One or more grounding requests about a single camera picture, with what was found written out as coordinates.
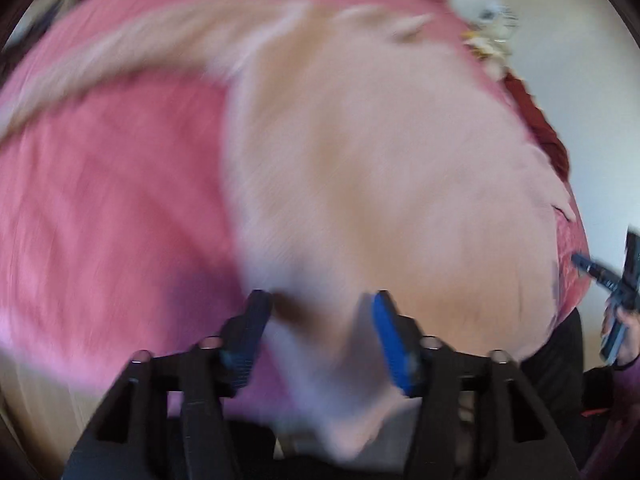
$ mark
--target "human hand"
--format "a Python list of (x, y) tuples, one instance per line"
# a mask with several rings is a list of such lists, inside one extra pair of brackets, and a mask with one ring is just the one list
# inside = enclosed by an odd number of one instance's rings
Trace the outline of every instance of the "human hand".
[(617, 320), (626, 326), (626, 335), (622, 345), (620, 345), (616, 360), (618, 366), (625, 366), (640, 355), (640, 314), (630, 312), (622, 307), (614, 309), (610, 302), (607, 301), (607, 309), (604, 311), (604, 320), (602, 321), (602, 336), (611, 331), (614, 310)]

